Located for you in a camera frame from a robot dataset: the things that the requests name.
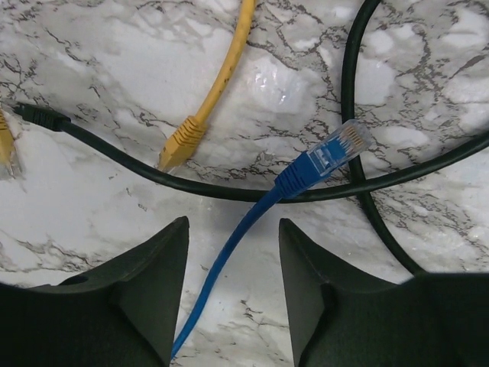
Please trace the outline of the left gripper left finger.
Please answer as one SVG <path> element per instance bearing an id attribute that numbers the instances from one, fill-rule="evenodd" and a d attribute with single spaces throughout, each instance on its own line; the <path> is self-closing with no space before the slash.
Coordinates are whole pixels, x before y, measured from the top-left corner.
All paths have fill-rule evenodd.
<path id="1" fill-rule="evenodd" d="M 182 216 L 58 285 L 1 286 L 3 366 L 167 366 L 189 246 Z"/>

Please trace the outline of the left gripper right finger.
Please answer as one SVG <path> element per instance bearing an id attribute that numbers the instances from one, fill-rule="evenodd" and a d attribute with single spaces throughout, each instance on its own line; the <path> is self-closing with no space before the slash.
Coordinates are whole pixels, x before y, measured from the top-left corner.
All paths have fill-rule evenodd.
<path id="1" fill-rule="evenodd" d="M 401 284 L 356 268 L 289 219 L 280 261 L 297 366 L 486 366 L 488 276 L 427 273 Z"/>

